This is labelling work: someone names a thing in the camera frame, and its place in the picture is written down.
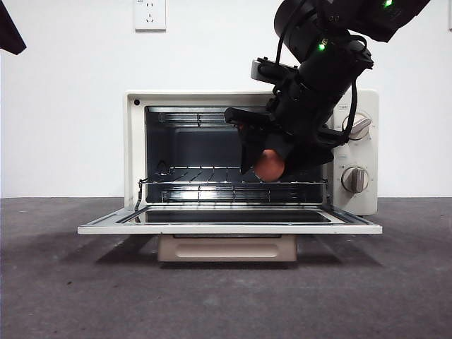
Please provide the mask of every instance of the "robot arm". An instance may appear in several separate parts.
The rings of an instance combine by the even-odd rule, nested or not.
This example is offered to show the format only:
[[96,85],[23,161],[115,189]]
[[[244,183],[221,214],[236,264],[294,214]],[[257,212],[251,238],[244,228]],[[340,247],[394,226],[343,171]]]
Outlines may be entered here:
[[19,54],[26,48],[14,22],[0,0],[0,49]]
[[[275,16],[280,37],[275,62],[253,62],[251,77],[272,83],[265,112],[229,108],[226,122],[240,125],[242,173],[274,150],[282,176],[333,159],[332,149],[349,140],[357,106],[356,79],[374,62],[367,41],[389,41],[429,0],[284,0]],[[300,63],[280,64],[283,43]],[[352,87],[350,118],[343,131],[326,126],[333,108]]]

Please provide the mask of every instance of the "control knob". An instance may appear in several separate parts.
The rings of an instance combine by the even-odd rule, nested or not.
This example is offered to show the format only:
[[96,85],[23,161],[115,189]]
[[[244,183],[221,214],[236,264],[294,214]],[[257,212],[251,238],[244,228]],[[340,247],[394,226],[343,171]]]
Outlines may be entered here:
[[344,171],[341,181],[344,189],[358,194],[369,185],[369,175],[362,167],[349,167]]
[[[347,123],[348,117],[346,117],[342,123],[343,130],[345,130]],[[369,134],[369,126],[371,123],[372,119],[365,117],[363,114],[356,113],[355,118],[353,119],[353,127],[350,132],[350,140],[363,139],[367,134]]]

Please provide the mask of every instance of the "wall socket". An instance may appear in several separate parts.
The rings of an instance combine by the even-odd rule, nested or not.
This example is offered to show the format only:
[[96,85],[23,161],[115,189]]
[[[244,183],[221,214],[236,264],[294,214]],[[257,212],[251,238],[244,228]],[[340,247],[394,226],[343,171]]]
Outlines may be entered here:
[[135,30],[166,30],[166,0],[134,0]]

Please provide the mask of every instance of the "brown egg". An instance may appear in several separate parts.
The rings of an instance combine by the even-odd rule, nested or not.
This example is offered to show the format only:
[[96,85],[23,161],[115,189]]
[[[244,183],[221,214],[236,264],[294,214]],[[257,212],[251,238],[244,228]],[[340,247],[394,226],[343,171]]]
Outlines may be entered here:
[[284,168],[284,160],[275,150],[264,150],[254,164],[254,173],[265,182],[274,182],[283,175]]

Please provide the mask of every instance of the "oven door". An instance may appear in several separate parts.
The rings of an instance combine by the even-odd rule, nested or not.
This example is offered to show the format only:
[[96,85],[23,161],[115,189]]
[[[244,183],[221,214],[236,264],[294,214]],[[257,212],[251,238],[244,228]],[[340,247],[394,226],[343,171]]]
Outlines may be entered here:
[[382,227],[324,206],[158,203],[121,209],[81,225],[79,234],[381,234]]

